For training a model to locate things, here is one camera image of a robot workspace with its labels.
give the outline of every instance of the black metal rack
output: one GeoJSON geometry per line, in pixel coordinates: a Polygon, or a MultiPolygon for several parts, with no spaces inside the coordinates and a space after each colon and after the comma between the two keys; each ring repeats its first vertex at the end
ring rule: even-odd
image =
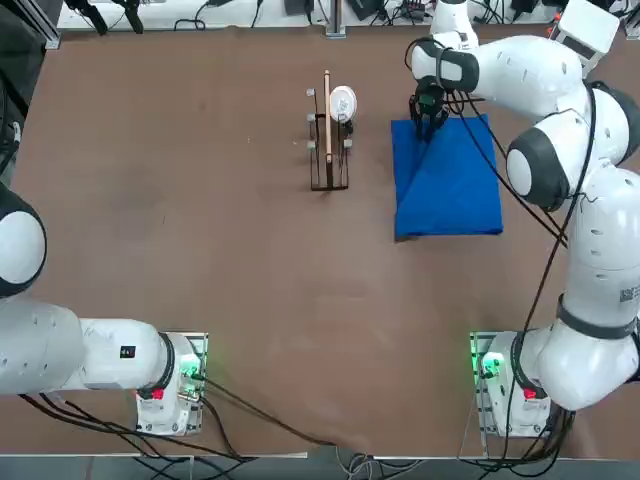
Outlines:
{"type": "Polygon", "coordinates": [[[307,116],[309,123],[309,169],[311,190],[314,192],[330,192],[349,188],[349,150],[351,149],[353,124],[328,122],[334,131],[331,135],[332,152],[322,155],[322,139],[326,138],[326,118],[329,112],[318,111],[318,98],[313,88],[307,90],[307,96],[313,97],[315,112],[307,116]]]}

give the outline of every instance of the folded blue towel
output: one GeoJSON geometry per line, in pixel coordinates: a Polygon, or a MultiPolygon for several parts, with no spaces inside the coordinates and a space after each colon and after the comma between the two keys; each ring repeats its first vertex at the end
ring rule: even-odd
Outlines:
{"type": "MultiPolygon", "coordinates": [[[[493,165],[493,143],[479,118],[466,118],[493,165]]],[[[391,122],[396,182],[396,238],[502,233],[498,180],[459,118],[449,118],[427,146],[411,120],[391,122]]]]}

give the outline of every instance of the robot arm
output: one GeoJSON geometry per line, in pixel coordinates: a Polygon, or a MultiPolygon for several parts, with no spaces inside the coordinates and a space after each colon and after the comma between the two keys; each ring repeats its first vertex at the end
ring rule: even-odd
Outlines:
{"type": "Polygon", "coordinates": [[[567,285],[555,322],[526,335],[499,333],[486,356],[498,431],[506,433],[503,392],[515,376],[510,434],[535,436],[550,399],[567,410],[584,408],[638,370],[630,333],[640,308],[640,177],[616,165],[640,143],[640,110],[604,86],[594,89],[591,105],[583,83],[613,41],[618,20],[607,12],[571,0],[552,39],[518,36],[478,46],[463,9],[465,3],[440,0],[432,37],[415,42],[411,71],[418,90],[455,89],[531,118],[536,123],[509,146],[514,190],[547,210],[582,197],[568,232],[567,285]],[[589,17],[599,27],[578,31],[576,13],[583,25],[589,17]],[[593,148],[578,192],[592,108],[593,148]]]}
{"type": "Polygon", "coordinates": [[[135,320],[79,319],[25,298],[46,253],[40,217],[0,184],[0,395],[132,389],[138,428],[159,435],[198,431],[199,396],[183,372],[202,374],[204,365],[191,341],[135,320]]]}

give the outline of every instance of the brown tabletop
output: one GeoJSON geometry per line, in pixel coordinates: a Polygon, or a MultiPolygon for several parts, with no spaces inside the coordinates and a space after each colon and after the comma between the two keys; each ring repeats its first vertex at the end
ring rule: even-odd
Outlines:
{"type": "MultiPolygon", "coordinates": [[[[79,316],[209,332],[214,377],[310,434],[378,455],[456,456],[473,392],[468,334],[522,327],[552,239],[503,191],[500,236],[394,242],[389,122],[407,117],[415,84],[402,57],[426,33],[64,41],[47,54],[14,183],[48,232],[32,295],[79,316]],[[321,90],[325,69],[358,96],[351,186],[332,194],[308,191],[305,89],[321,90]]],[[[618,40],[598,71],[640,100],[638,45],[618,40]]],[[[482,108],[505,144],[529,125],[482,108]]],[[[537,325],[554,318],[564,255],[537,325]]],[[[135,415],[129,393],[73,398],[104,418],[135,415]]],[[[12,433],[0,436],[3,453],[131,451],[1,401],[12,433]]],[[[216,402],[242,452],[309,447],[216,402]]],[[[581,411],[565,455],[640,459],[627,440],[640,429],[638,402],[629,386],[581,411]]],[[[472,412],[464,455],[482,453],[477,428],[472,412]]],[[[192,440],[220,447],[209,421],[192,440]]]]}

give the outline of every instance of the black cable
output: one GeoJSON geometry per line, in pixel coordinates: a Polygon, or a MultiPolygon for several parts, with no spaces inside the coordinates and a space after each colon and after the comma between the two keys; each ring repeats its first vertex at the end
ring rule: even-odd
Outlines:
{"type": "MultiPolygon", "coordinates": [[[[62,407],[59,407],[58,405],[56,405],[49,397],[47,397],[47,395],[45,395],[44,393],[40,394],[40,398],[42,398],[42,400],[44,400],[44,402],[53,410],[55,410],[56,412],[62,414],[62,415],[66,415],[68,417],[71,418],[75,418],[78,420],[90,420],[93,423],[98,423],[100,425],[102,425],[105,428],[111,429],[116,435],[118,435],[120,438],[122,438],[122,440],[124,440],[125,442],[127,442],[129,445],[131,445],[134,449],[136,449],[138,452],[140,452],[142,455],[145,456],[150,456],[147,452],[145,452],[144,450],[142,450],[138,445],[136,445],[135,443],[133,443],[131,440],[129,440],[125,435],[127,434],[132,434],[129,432],[133,432],[133,430],[130,430],[118,423],[115,422],[103,422],[102,420],[94,417],[93,415],[91,415],[90,413],[86,412],[85,410],[83,410],[82,408],[80,408],[78,405],[76,405],[73,402],[68,402],[65,401],[65,403],[67,405],[69,405],[71,408],[77,410],[78,412],[80,412],[81,415],[75,414],[73,412],[69,412],[68,410],[65,410],[62,407]]],[[[152,444],[151,442],[149,442],[147,439],[145,438],[139,438],[140,441],[144,442],[145,445],[147,445],[149,447],[149,449],[156,455],[156,457],[151,457],[151,458],[158,458],[158,459],[162,459],[165,460],[167,462],[172,461],[170,458],[165,457],[164,455],[162,455],[152,444]]]]}
{"type": "MultiPolygon", "coordinates": [[[[487,131],[489,132],[489,135],[491,135],[491,138],[493,139],[493,142],[498,147],[498,150],[500,150],[500,154],[502,155],[502,157],[506,161],[507,157],[508,157],[507,152],[504,149],[504,147],[502,146],[502,144],[500,143],[500,141],[498,140],[498,138],[496,137],[495,133],[493,133],[493,129],[489,126],[489,124],[486,122],[486,120],[482,117],[482,114],[478,111],[478,108],[475,105],[476,100],[473,100],[468,93],[465,93],[465,96],[467,97],[467,101],[471,105],[471,108],[473,109],[474,113],[480,119],[480,121],[484,124],[484,126],[487,129],[487,131]]],[[[551,222],[551,224],[554,226],[556,231],[559,231],[560,230],[560,225],[558,225],[558,223],[551,216],[551,214],[547,210],[545,210],[544,208],[540,208],[540,211],[544,214],[545,217],[547,217],[547,220],[549,220],[551,222]]],[[[566,235],[563,237],[563,240],[565,240],[565,241],[567,240],[567,236],[566,235]]]]}
{"type": "Polygon", "coordinates": [[[120,18],[118,20],[116,20],[115,23],[108,28],[109,31],[111,31],[113,28],[116,27],[116,25],[118,25],[120,23],[120,21],[124,18],[124,14],[125,13],[126,13],[126,11],[122,12],[122,15],[120,15],[120,18]]]}
{"type": "MultiPolygon", "coordinates": [[[[104,426],[105,428],[108,428],[108,429],[112,430],[112,432],[114,434],[118,435],[120,438],[122,438],[124,441],[126,441],[129,445],[131,445],[134,449],[136,449],[143,456],[148,457],[148,458],[152,458],[152,459],[162,459],[162,460],[167,461],[168,465],[166,465],[164,468],[162,468],[160,470],[157,470],[157,469],[153,468],[152,466],[150,466],[150,465],[148,465],[148,464],[146,464],[144,462],[139,461],[139,459],[136,459],[136,458],[133,459],[133,460],[137,461],[138,463],[144,465],[145,467],[147,467],[147,468],[153,470],[154,472],[156,472],[156,475],[153,477],[154,479],[157,478],[158,476],[162,476],[162,477],[170,478],[171,480],[174,480],[175,477],[172,477],[170,475],[166,475],[165,474],[166,470],[169,467],[171,467],[172,465],[176,464],[176,463],[181,463],[181,462],[184,462],[184,461],[188,460],[188,458],[171,459],[171,458],[168,458],[168,457],[162,455],[160,452],[158,452],[158,450],[156,450],[154,448],[154,446],[147,439],[138,436],[139,432],[130,430],[130,429],[118,424],[118,423],[115,423],[115,422],[105,422],[103,420],[100,420],[99,418],[95,417],[94,415],[91,415],[90,413],[88,413],[84,409],[80,408],[78,405],[76,405],[73,402],[65,401],[65,403],[67,405],[69,405],[70,407],[72,407],[75,410],[77,410],[78,412],[80,412],[81,415],[77,415],[77,414],[75,414],[73,412],[69,412],[68,410],[65,410],[65,409],[59,407],[53,401],[51,401],[51,399],[49,399],[45,394],[40,394],[40,397],[45,401],[45,403],[49,407],[51,407],[52,409],[54,409],[55,411],[57,411],[57,412],[59,412],[61,414],[64,414],[64,415],[66,415],[68,417],[71,417],[71,418],[91,421],[91,422],[100,424],[100,425],[104,426]],[[125,435],[133,435],[133,436],[137,437],[140,441],[144,442],[156,454],[156,456],[153,457],[153,456],[149,455],[147,452],[145,452],[139,446],[137,446],[135,443],[133,443],[131,440],[129,440],[125,435]]],[[[216,465],[216,464],[214,464],[212,462],[209,462],[209,461],[207,461],[207,460],[205,460],[203,458],[200,458],[200,457],[194,457],[194,458],[195,458],[195,460],[197,462],[204,463],[205,465],[208,465],[208,466],[214,468],[215,470],[217,470],[219,472],[219,474],[221,476],[225,476],[225,477],[228,478],[228,480],[232,480],[230,477],[227,476],[227,471],[222,469],[222,467],[219,467],[218,465],[216,465]]],[[[248,461],[253,461],[253,460],[255,460],[255,458],[249,458],[243,463],[247,463],[248,461]]]]}
{"type": "Polygon", "coordinates": [[[262,6],[263,0],[256,0],[256,14],[253,17],[253,21],[251,22],[251,28],[256,26],[256,22],[258,21],[258,13],[260,13],[260,7],[262,6]]]}
{"type": "Polygon", "coordinates": [[[224,472],[222,472],[222,473],[219,473],[219,474],[217,474],[217,475],[213,475],[213,476],[211,476],[211,477],[205,477],[205,478],[202,478],[201,480],[217,480],[217,479],[219,479],[219,478],[221,478],[221,477],[228,477],[228,476],[229,476],[229,474],[230,474],[231,472],[233,472],[235,469],[240,468],[240,467],[242,467],[243,465],[246,465],[247,463],[249,463],[249,462],[253,462],[253,461],[255,461],[255,460],[257,460],[257,458],[252,458],[252,459],[247,460],[247,461],[245,461],[245,462],[242,462],[242,463],[239,463],[239,464],[237,464],[237,465],[234,465],[233,467],[228,468],[227,470],[225,470],[225,471],[224,471],[224,472]]]}
{"type": "MultiPolygon", "coordinates": [[[[139,459],[139,458],[134,458],[133,460],[135,460],[136,462],[138,462],[138,463],[140,463],[140,464],[144,465],[144,466],[145,466],[145,467],[147,467],[148,469],[153,470],[153,468],[151,467],[151,465],[148,465],[148,464],[146,464],[146,463],[144,463],[144,462],[140,461],[140,459],[139,459]]],[[[176,460],[171,460],[167,465],[165,465],[165,466],[164,466],[164,467],[162,467],[160,470],[158,470],[158,471],[156,472],[156,474],[155,474],[153,477],[151,477],[149,480],[156,480],[156,478],[158,478],[158,477],[166,476],[165,474],[166,474],[166,471],[167,471],[167,470],[169,470],[169,469],[170,469],[171,467],[173,467],[175,464],[177,464],[177,463],[184,463],[184,462],[186,462],[187,460],[189,460],[189,458],[178,458],[178,459],[176,459],[176,460]]]]}
{"type": "Polygon", "coordinates": [[[207,0],[202,5],[200,5],[200,7],[198,8],[198,11],[196,12],[193,18],[179,18],[178,20],[176,20],[173,24],[173,31],[175,32],[176,30],[178,30],[178,25],[180,25],[181,23],[193,23],[193,26],[199,32],[206,30],[207,24],[204,23],[203,20],[200,20],[199,17],[200,17],[200,14],[202,13],[202,10],[210,6],[212,6],[211,0],[207,0]]]}
{"type": "Polygon", "coordinates": [[[322,440],[322,439],[318,439],[318,438],[312,437],[311,435],[308,435],[308,434],[306,434],[304,432],[301,432],[300,430],[297,430],[296,428],[294,428],[294,427],[292,427],[290,425],[287,425],[286,423],[282,422],[278,418],[274,417],[273,415],[268,414],[264,410],[259,409],[255,405],[253,405],[250,402],[244,400],[243,398],[239,397],[235,393],[229,391],[228,389],[226,389],[222,385],[214,382],[213,380],[210,380],[208,378],[203,377],[202,375],[197,375],[197,374],[196,375],[192,375],[191,378],[193,378],[195,380],[201,380],[201,381],[204,381],[204,382],[208,383],[209,385],[211,385],[216,390],[219,390],[220,392],[224,393],[229,398],[235,400],[236,402],[240,403],[241,405],[244,405],[245,407],[247,407],[249,410],[253,411],[254,414],[257,414],[258,416],[262,417],[263,420],[267,420],[267,421],[279,426],[280,428],[282,428],[282,429],[286,430],[287,432],[295,435],[296,437],[299,437],[299,438],[301,438],[303,440],[306,440],[307,442],[314,443],[316,445],[325,445],[325,446],[332,446],[332,447],[336,446],[336,444],[333,443],[333,442],[329,442],[329,441],[326,441],[326,440],[322,440]]]}
{"type": "Polygon", "coordinates": [[[504,24],[504,17],[500,17],[500,15],[498,15],[498,12],[495,11],[495,9],[493,7],[491,7],[491,5],[487,5],[486,3],[482,3],[478,0],[471,0],[471,3],[475,3],[476,5],[480,5],[481,7],[484,7],[486,10],[488,10],[489,12],[491,12],[491,14],[493,16],[495,16],[496,18],[496,23],[502,23],[504,24]]]}
{"type": "Polygon", "coordinates": [[[241,459],[242,456],[238,454],[235,448],[231,446],[231,442],[229,441],[229,436],[227,435],[227,432],[225,431],[224,426],[222,425],[222,419],[220,418],[220,415],[218,414],[218,411],[216,410],[216,408],[213,406],[213,404],[209,400],[207,400],[204,397],[200,397],[200,401],[203,403],[205,407],[207,407],[209,412],[211,412],[211,415],[213,415],[213,418],[216,421],[216,424],[218,425],[218,431],[220,432],[220,436],[222,437],[222,442],[224,443],[224,446],[226,447],[227,452],[229,452],[236,459],[241,459]]]}
{"type": "Polygon", "coordinates": [[[233,480],[233,478],[231,478],[229,476],[229,471],[225,470],[224,468],[216,465],[214,462],[210,462],[209,460],[205,459],[205,458],[197,458],[196,459],[198,462],[203,463],[211,468],[213,468],[216,472],[218,472],[218,475],[222,475],[223,477],[225,477],[227,480],[233,480]]]}
{"type": "Polygon", "coordinates": [[[324,21],[326,22],[327,25],[329,25],[329,17],[327,17],[327,12],[324,11],[324,5],[322,5],[322,0],[318,0],[318,5],[320,6],[320,12],[322,12],[324,21]]]}
{"type": "Polygon", "coordinates": [[[558,234],[556,232],[554,232],[551,227],[549,227],[549,225],[547,225],[544,220],[542,220],[537,214],[536,212],[533,211],[533,209],[527,205],[527,203],[520,198],[520,195],[517,194],[517,192],[515,192],[512,188],[511,185],[509,185],[509,183],[502,177],[502,175],[500,174],[500,172],[498,172],[498,169],[493,165],[493,163],[491,162],[491,160],[489,159],[489,157],[487,156],[487,154],[484,152],[484,150],[482,149],[482,147],[480,146],[480,143],[478,142],[478,140],[476,139],[475,135],[473,134],[473,132],[471,131],[471,128],[469,127],[469,125],[467,124],[467,120],[464,116],[464,114],[462,113],[462,110],[458,110],[456,109],[452,109],[451,110],[453,113],[455,113],[456,115],[458,115],[460,117],[460,120],[462,120],[462,125],[465,127],[465,129],[467,130],[467,133],[469,134],[469,137],[471,138],[471,140],[473,141],[473,143],[475,144],[478,152],[480,152],[480,155],[482,156],[482,158],[484,159],[484,161],[487,163],[487,165],[489,166],[489,168],[491,169],[491,171],[494,173],[494,175],[496,175],[496,177],[498,178],[498,180],[500,181],[500,183],[502,184],[502,186],[512,195],[512,197],[514,198],[514,200],[516,202],[518,202],[520,204],[520,206],[522,208],[524,208],[527,213],[529,213],[529,215],[531,215],[531,217],[533,217],[542,227],[544,227],[545,230],[547,230],[551,235],[553,235],[554,238],[559,238],[560,239],[560,244],[563,245],[564,247],[567,246],[566,242],[561,238],[558,237],[558,234]]]}
{"type": "MultiPolygon", "coordinates": [[[[71,425],[75,425],[78,427],[82,427],[82,428],[86,428],[87,430],[93,430],[95,432],[100,432],[100,433],[108,433],[108,434],[117,434],[112,432],[111,430],[104,428],[104,427],[97,427],[95,425],[92,424],[87,424],[78,420],[74,420],[71,418],[66,418],[61,416],[60,414],[57,414],[55,412],[50,411],[49,409],[47,409],[46,407],[44,407],[43,405],[39,404],[38,402],[36,402],[33,398],[27,396],[27,395],[18,395],[20,398],[22,398],[25,402],[27,402],[29,405],[31,405],[33,408],[40,410],[42,413],[44,413],[45,415],[47,415],[48,417],[51,417],[55,420],[59,420],[61,422],[64,423],[69,423],[71,425]]],[[[155,435],[153,433],[149,433],[149,432],[140,432],[140,431],[134,431],[134,430],[129,430],[130,433],[128,433],[128,435],[135,435],[138,437],[147,437],[147,438],[155,438],[157,440],[162,440],[164,442],[168,442],[168,443],[173,443],[175,445],[180,445],[182,447],[187,447],[187,448],[193,448],[194,450],[200,450],[202,452],[207,452],[213,455],[220,455],[221,457],[225,457],[225,458],[229,458],[231,460],[235,460],[235,458],[233,458],[231,455],[229,455],[228,453],[224,453],[224,452],[220,452],[218,450],[214,450],[212,448],[208,448],[208,447],[202,447],[200,445],[195,445],[192,443],[188,443],[188,442],[183,442],[181,440],[176,440],[175,438],[172,437],[166,437],[166,436],[162,436],[162,435],[155,435]]]]}
{"type": "MultiPolygon", "coordinates": [[[[96,422],[101,424],[102,426],[104,426],[105,428],[108,428],[109,430],[111,430],[114,434],[118,435],[118,437],[120,437],[122,440],[124,440],[125,442],[127,442],[129,445],[131,445],[135,450],[137,450],[139,453],[141,453],[143,456],[145,457],[151,457],[147,452],[145,452],[144,450],[142,450],[138,445],[136,445],[134,442],[132,442],[131,440],[129,440],[124,434],[117,432],[114,428],[110,427],[106,422],[103,422],[99,419],[97,419],[96,417],[94,417],[93,415],[90,415],[89,413],[85,412],[84,410],[82,410],[80,407],[78,407],[75,404],[71,404],[71,402],[69,402],[69,406],[72,406],[73,408],[76,408],[79,412],[81,412],[83,415],[77,415],[73,412],[69,412],[59,406],[57,406],[53,401],[51,401],[49,399],[49,397],[47,397],[45,394],[41,393],[40,394],[40,398],[42,398],[45,403],[47,405],[49,405],[49,407],[51,407],[52,409],[54,409],[55,411],[62,413],[64,415],[67,415],[69,417],[72,418],[78,418],[78,419],[82,419],[82,420],[91,420],[92,422],[96,422]]],[[[157,453],[157,457],[151,457],[151,458],[161,458],[163,460],[166,460],[169,462],[169,464],[167,466],[165,466],[165,468],[158,470],[155,467],[149,465],[148,463],[143,462],[142,460],[138,459],[138,458],[134,458],[133,460],[140,463],[141,465],[144,465],[145,467],[147,467],[149,470],[154,471],[156,474],[153,478],[157,478],[158,476],[162,476],[165,478],[168,478],[170,480],[178,480],[176,477],[173,477],[171,475],[168,475],[166,473],[164,473],[166,471],[166,469],[168,467],[170,467],[174,460],[167,458],[163,455],[161,455],[159,452],[157,452],[157,450],[155,450],[153,447],[151,447],[152,450],[154,450],[157,453]]]]}
{"type": "MultiPolygon", "coordinates": [[[[576,189],[575,191],[579,194],[582,190],[582,184],[584,183],[584,178],[587,174],[587,170],[589,168],[589,161],[591,160],[591,153],[593,151],[593,139],[595,137],[595,128],[596,128],[596,100],[595,100],[595,96],[593,93],[593,88],[591,85],[589,84],[585,84],[585,88],[587,89],[587,94],[589,95],[589,103],[591,106],[591,124],[589,125],[589,140],[587,143],[587,152],[585,154],[585,159],[584,159],[584,163],[582,165],[582,169],[580,171],[580,177],[578,178],[578,183],[576,185],[576,189]]],[[[573,211],[576,208],[576,205],[578,203],[578,197],[580,195],[573,195],[571,198],[571,204],[569,205],[569,211],[567,212],[567,216],[564,219],[564,222],[562,223],[562,227],[560,228],[560,235],[558,235],[558,237],[556,238],[555,243],[553,244],[553,248],[551,250],[551,253],[549,254],[549,258],[547,260],[547,264],[545,266],[544,269],[544,273],[542,274],[542,279],[540,280],[540,284],[538,286],[538,290],[536,291],[536,295],[535,298],[533,300],[533,304],[531,305],[531,308],[529,309],[529,314],[527,315],[527,320],[525,321],[524,324],[524,328],[523,328],[523,335],[520,339],[520,341],[516,344],[516,348],[517,348],[517,352],[516,352],[516,358],[519,359],[520,357],[520,351],[522,348],[522,345],[524,344],[524,337],[527,334],[527,331],[529,330],[529,325],[531,323],[531,319],[533,318],[533,314],[536,311],[536,307],[538,306],[538,301],[540,300],[540,296],[542,294],[542,290],[544,289],[544,286],[546,284],[547,278],[549,276],[549,272],[551,271],[551,265],[553,264],[553,260],[556,256],[556,253],[558,251],[558,247],[560,246],[560,243],[562,241],[561,235],[564,234],[565,230],[567,229],[567,226],[569,225],[569,221],[571,220],[571,216],[573,214],[573,211]]],[[[506,457],[507,457],[507,452],[509,449],[509,422],[510,422],[510,416],[511,416],[511,404],[513,401],[513,393],[515,391],[515,383],[516,383],[516,377],[515,375],[513,376],[513,380],[511,382],[511,391],[509,393],[509,402],[507,404],[507,421],[506,421],[506,428],[505,428],[505,441],[504,441],[504,450],[503,453],[500,457],[500,459],[498,460],[497,464],[495,467],[492,467],[491,469],[488,469],[487,471],[485,471],[485,473],[478,479],[480,480],[481,478],[486,477],[489,473],[493,473],[493,472],[497,472],[498,470],[500,470],[501,468],[504,468],[504,463],[506,461],[506,457]]],[[[559,454],[559,450],[560,450],[561,444],[558,444],[557,446],[557,451],[555,452],[554,455],[554,460],[552,462],[555,463],[555,459],[557,458],[557,455],[559,454]]]]}
{"type": "Polygon", "coordinates": [[[371,23],[369,24],[370,27],[373,26],[374,23],[376,23],[376,20],[380,19],[383,22],[387,22],[387,25],[391,25],[391,19],[389,18],[389,13],[387,12],[387,4],[389,3],[389,0],[385,0],[384,4],[376,10],[376,14],[373,16],[373,20],[371,20],[371,23]]]}

